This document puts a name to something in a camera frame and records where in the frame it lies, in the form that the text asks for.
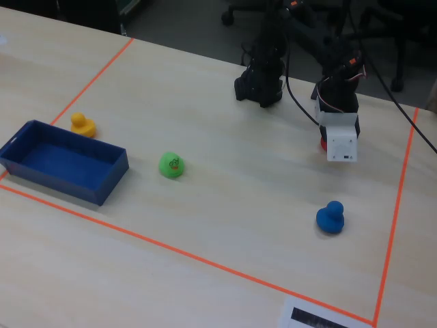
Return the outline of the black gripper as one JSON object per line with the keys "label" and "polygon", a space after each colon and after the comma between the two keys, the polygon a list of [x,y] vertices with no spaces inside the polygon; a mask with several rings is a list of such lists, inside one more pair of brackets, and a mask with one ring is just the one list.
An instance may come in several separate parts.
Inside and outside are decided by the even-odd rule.
{"label": "black gripper", "polygon": [[335,107],[346,113],[357,113],[359,108],[356,96],[358,83],[358,77],[355,77],[351,81],[320,81],[313,88],[311,100],[316,100],[318,95],[317,91],[319,91],[322,99],[331,107]]}

